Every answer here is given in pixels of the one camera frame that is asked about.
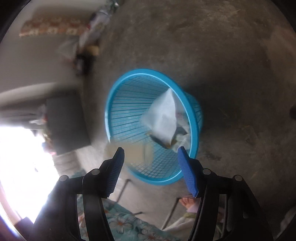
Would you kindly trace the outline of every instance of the blue trash basket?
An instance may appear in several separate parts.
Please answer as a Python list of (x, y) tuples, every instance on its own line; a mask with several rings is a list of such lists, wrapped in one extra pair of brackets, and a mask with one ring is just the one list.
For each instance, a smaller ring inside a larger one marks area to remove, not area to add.
[(140, 118), (153, 101), (171, 88), (180, 99), (190, 125), (191, 148), (189, 157), (198, 151), (199, 133), (202, 128), (202, 111), (197, 100), (164, 74), (150, 69), (136, 69), (121, 76), (113, 85), (105, 109), (105, 127), (109, 141), (151, 142), (154, 146), (152, 165), (129, 166), (138, 179), (154, 185), (167, 185), (183, 177), (178, 165), (178, 154), (153, 142)]

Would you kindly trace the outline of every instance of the bright light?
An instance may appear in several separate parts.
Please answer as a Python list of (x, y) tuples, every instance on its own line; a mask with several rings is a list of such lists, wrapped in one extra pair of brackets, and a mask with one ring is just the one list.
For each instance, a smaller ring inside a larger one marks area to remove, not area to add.
[(42, 139), (22, 127), (0, 127), (0, 181), (22, 218), (35, 222), (59, 176)]

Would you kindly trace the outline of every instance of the teal floral cloth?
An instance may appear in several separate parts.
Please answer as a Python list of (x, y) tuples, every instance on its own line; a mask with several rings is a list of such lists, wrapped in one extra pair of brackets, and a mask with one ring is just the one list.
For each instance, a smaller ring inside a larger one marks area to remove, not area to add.
[[(116, 202), (110, 199), (102, 199), (102, 201), (115, 241), (180, 241), (179, 238), (136, 218)], [(82, 195), (77, 197), (77, 208), (81, 238), (89, 241), (84, 220)]]

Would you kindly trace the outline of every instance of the basket rim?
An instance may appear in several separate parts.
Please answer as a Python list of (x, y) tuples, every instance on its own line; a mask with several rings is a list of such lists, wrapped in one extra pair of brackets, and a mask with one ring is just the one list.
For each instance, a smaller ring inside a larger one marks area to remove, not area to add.
[[(186, 97), (185, 93), (179, 87), (178, 84), (176, 84), (173, 80), (171, 80), (166, 75), (164, 75), (158, 71), (152, 70), (152, 69), (131, 70), (131, 71), (125, 73), (124, 75), (122, 75), (112, 86), (112, 88), (108, 94), (106, 107), (105, 107), (105, 129), (106, 129), (108, 141), (110, 141), (111, 136), (112, 136), (111, 120), (109, 119), (109, 113), (110, 113), (110, 109), (111, 109), (111, 104), (113, 102), (113, 98), (114, 98), (119, 86), (123, 82), (127, 81), (132, 76), (145, 76), (145, 75), (154, 77), (154, 78), (158, 79), (159, 81), (163, 82), (164, 84), (166, 84), (169, 88), (171, 88), (174, 91), (174, 93), (177, 95), (177, 97), (181, 101), (181, 103), (185, 109), (185, 112), (187, 114), (189, 125), (190, 125), (190, 130), (191, 130), (191, 147), (190, 147), (189, 157), (195, 158), (197, 151), (198, 151), (198, 145), (199, 145), (199, 130), (198, 130), (198, 123), (197, 123), (196, 115), (193, 111), (193, 108), (192, 108), (188, 98)], [(154, 184), (154, 185), (171, 184), (171, 183), (178, 181), (179, 179), (181, 179), (183, 177), (181, 170), (175, 176), (172, 176), (168, 179), (147, 177), (147, 176), (141, 174), (140, 172), (138, 172), (136, 169), (133, 169), (130, 167), (129, 167), (129, 171), (138, 179), (140, 179), (144, 182), (147, 182), (149, 184)]]

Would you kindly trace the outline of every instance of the white plastic bag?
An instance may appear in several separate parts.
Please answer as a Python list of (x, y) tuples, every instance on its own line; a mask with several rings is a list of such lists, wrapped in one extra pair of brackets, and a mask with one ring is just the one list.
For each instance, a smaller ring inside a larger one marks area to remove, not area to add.
[(141, 122), (151, 130), (154, 140), (158, 139), (158, 143), (161, 142), (163, 147), (175, 152), (180, 146), (190, 148), (191, 135), (187, 114), (172, 89), (154, 100), (141, 116)]

